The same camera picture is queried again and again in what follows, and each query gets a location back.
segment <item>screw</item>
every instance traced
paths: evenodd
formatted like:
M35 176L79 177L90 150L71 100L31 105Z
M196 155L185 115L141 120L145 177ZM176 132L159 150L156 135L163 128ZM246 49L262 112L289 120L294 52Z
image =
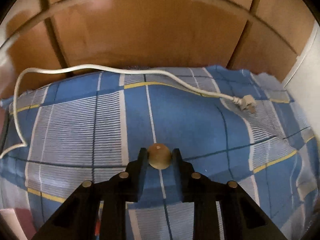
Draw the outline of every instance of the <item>screw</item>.
M201 174L199 172L194 172L191 174L191 177L193 179L199 179L199 178L201 178Z
M234 180L228 181L228 186L231 188L238 187L238 183L236 183Z
M85 180L82 182L82 187L90 187L92 182L90 180Z
M126 179L127 177L129 177L129 173L123 171L123 172L119 173L119 177L121 179Z

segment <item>plaid tablecloth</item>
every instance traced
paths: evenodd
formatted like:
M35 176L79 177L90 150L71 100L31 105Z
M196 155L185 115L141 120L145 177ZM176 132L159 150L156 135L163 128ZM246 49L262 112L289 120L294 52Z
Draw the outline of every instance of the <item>plaid tablecloth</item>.
M257 113L151 74L95 72L24 93L18 116L28 147L0 161L3 207L30 209L39 228L82 181L108 180L157 142L214 181L239 182L287 238L299 238L318 194L319 157L294 99L267 74L162 69L204 90L251 94ZM12 115L5 136L4 148L20 143ZM128 239L192 239L193 204L178 199L172 167L148 167L126 215Z

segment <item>electrical cord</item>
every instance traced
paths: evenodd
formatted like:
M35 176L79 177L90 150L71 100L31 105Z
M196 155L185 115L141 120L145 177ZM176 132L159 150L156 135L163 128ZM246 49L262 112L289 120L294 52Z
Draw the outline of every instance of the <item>electrical cord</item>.
M172 78L173 80L175 80L176 82L178 82L182 86L186 87L187 89L192 90L196 93L208 95L208 96L212 96L212 97L224 98L224 99L232 101L236 105L239 105L239 106L243 105L243 99L241 99L241 98L232 97L232 96L221 94L221 93L209 92L206 90L195 88L195 87L189 85L188 83L184 82L183 80L179 79L175 75L171 74L170 72L167 72L164 70L159 70L159 69L126 70L126 69L116 69L116 68L100 66L100 65L93 65L93 64L85 64L85 65L79 65L79 66L74 66L74 67L69 67L69 68L64 68L64 69L56 69L56 70L41 69L41 68L27 68L24 71L22 71L20 73L20 75L18 76L18 79L17 79L15 87L14 87L14 94L13 94L13 119L14 119L14 124L15 124L16 130L17 130L17 134L21 140L21 143L12 145L11 147L5 149L0 154L0 159L2 159L3 156L6 155L11 150L21 148L21 147L26 147L28 145L25 138L22 135L20 125L19 125L19 120L18 120L18 113L17 113L17 97L18 97L19 87L20 87L20 83L21 83L23 76L26 73L30 73L30 72L42 73L42 74L62 74L62 73L67 73L67 72L81 70L81 69L87 69L87 68L98 69L98 70L102 70L102 71L109 71L109 72L119 73L119 74L140 74L140 75L142 75L142 74L159 74L159 75L165 75L167 77Z

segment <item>blue fabric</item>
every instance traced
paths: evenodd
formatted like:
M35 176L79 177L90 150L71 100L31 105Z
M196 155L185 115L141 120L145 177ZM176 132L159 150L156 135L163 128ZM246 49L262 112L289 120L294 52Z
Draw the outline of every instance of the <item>blue fabric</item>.
M28 191L38 229L82 181L108 180L141 147L163 143L210 179L236 180L287 237L299 238L318 195L319 155L294 99L267 74L216 65L162 69L208 91L251 94L257 112L159 75L95 72L55 82L18 99L28 147L0 161L2 196L14 194L6 185ZM4 148L16 143L11 120ZM127 205L126 217L128 239L192 239L193 204L180 202L171 166L148 166L141 199Z

